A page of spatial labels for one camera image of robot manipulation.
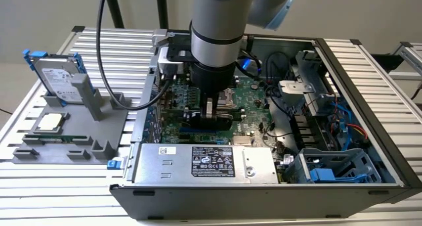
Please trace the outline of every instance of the slotted aluminum surface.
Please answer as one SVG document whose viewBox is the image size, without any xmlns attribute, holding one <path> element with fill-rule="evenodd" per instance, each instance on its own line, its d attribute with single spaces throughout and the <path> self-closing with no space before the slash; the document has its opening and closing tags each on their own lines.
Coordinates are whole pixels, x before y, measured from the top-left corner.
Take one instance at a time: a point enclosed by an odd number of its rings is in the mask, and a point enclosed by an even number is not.
<svg viewBox="0 0 422 226">
<path fill-rule="evenodd" d="M 132 95 L 135 103 L 139 102 L 141 82 L 149 62 L 149 48 L 152 31 L 139 30 L 104 30 L 101 36 L 103 60 L 105 74 L 113 88 Z M 67 41 L 63 50 L 80 52 L 88 69 L 89 77 L 96 87 L 101 88 L 96 59 L 95 59 L 95 30 L 85 31 Z M 44 90 L 40 85 L 29 92 L 24 99 L 16 121 L 12 120 L 0 132 L 4 136 L 0 143 L 0 156 L 9 154 L 8 147 L 20 143 L 24 131 L 32 126 L 33 118 L 40 114 L 44 101 L 40 95 Z M 370 103 L 374 108 L 383 108 L 382 103 Z M 119 153 L 127 154 L 131 132 L 133 129 L 135 113 L 129 113 L 124 127 Z M 384 125 L 400 134 L 418 132 L 406 125 L 406 129 L 395 130 L 395 123 Z M 419 154 L 410 159 L 415 171 L 422 172 L 422 148 L 407 148 L 408 151 L 419 149 Z M 230 221 L 191 221 L 191 222 L 137 222 L 132 220 L 115 198 L 108 192 L 108 184 L 121 181 L 121 171 L 108 171 L 101 165 L 15 165 L 0 163 L 0 225 L 343 225 L 343 226 L 398 226 L 422 224 L 422 194 L 399 202 L 398 204 L 379 204 L 347 219 L 310 219 L 310 220 L 230 220 Z"/>
</svg>

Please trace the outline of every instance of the circuit board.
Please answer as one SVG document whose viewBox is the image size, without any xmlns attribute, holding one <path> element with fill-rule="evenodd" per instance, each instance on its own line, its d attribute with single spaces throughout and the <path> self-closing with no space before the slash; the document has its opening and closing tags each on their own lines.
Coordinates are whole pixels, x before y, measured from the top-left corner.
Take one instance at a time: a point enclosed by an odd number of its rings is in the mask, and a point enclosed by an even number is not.
<svg viewBox="0 0 422 226">
<path fill-rule="evenodd" d="M 199 108 L 200 92 L 196 87 L 188 85 L 188 81 L 180 78 L 171 87 L 169 95 L 161 102 L 161 143 L 208 143 L 234 144 L 251 146 L 274 146 L 274 139 L 263 136 L 259 125 L 267 126 L 271 120 L 270 110 L 266 104 L 264 89 L 250 78 L 238 78 L 235 87 L 222 92 L 219 107 L 230 107 L 234 110 L 244 110 L 242 121 L 234 121 L 230 130 L 208 131 L 187 128 L 181 115 L 185 107 Z"/>
</svg>

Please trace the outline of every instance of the red cable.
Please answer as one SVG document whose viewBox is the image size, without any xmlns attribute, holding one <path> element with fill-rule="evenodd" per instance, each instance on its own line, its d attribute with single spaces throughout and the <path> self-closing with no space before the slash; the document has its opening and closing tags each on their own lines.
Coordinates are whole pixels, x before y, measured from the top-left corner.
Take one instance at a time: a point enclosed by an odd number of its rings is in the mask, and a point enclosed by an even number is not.
<svg viewBox="0 0 422 226">
<path fill-rule="evenodd" d="M 336 100 L 336 94 L 335 95 L 335 107 L 334 107 L 334 113 L 336 113 L 336 106 L 338 106 L 338 100 Z"/>
<path fill-rule="evenodd" d="M 351 126 L 351 127 L 355 127 L 356 129 L 359 129 L 363 133 L 364 133 L 364 139 L 367 139 L 368 138 L 368 134 L 367 134 L 367 132 L 363 130 L 363 128 L 360 127 L 360 126 L 356 126 L 356 125 L 354 125 L 354 124 L 346 124 L 347 126 Z"/>
</svg>

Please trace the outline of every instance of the robotic arm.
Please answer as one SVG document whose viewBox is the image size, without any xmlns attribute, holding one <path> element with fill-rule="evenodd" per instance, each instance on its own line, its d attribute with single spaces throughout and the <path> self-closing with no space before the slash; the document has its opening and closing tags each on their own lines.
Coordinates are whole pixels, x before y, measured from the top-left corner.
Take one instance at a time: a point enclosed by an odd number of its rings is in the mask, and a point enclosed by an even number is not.
<svg viewBox="0 0 422 226">
<path fill-rule="evenodd" d="M 217 93 L 231 84 L 246 24 L 275 30 L 292 0 L 193 0 L 192 83 L 201 90 L 201 118 L 215 118 Z"/>
</svg>

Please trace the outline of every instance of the blue cable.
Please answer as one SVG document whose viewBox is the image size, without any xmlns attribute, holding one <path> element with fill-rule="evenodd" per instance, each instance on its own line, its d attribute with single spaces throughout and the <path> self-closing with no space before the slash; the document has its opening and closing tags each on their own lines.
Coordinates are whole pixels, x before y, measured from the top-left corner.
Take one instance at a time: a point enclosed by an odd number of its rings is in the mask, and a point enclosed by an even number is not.
<svg viewBox="0 0 422 226">
<path fill-rule="evenodd" d="M 336 106 L 338 109 L 340 109 L 342 111 L 347 112 L 348 115 L 348 121 L 351 122 L 351 111 L 347 110 L 343 106 L 335 104 L 335 103 L 330 103 L 331 106 Z"/>
<path fill-rule="evenodd" d="M 342 105 L 338 105 L 335 103 L 330 103 L 330 105 L 331 106 L 336 106 L 338 109 L 340 109 L 342 111 L 347 112 L 348 122 L 351 123 L 351 111 L 347 110 Z M 350 142 L 351 142 L 351 134 L 350 134 L 350 131 L 348 131 L 348 128 L 347 128 L 347 140 L 346 140 L 344 146 L 342 147 L 342 151 L 347 150 Z"/>
</svg>

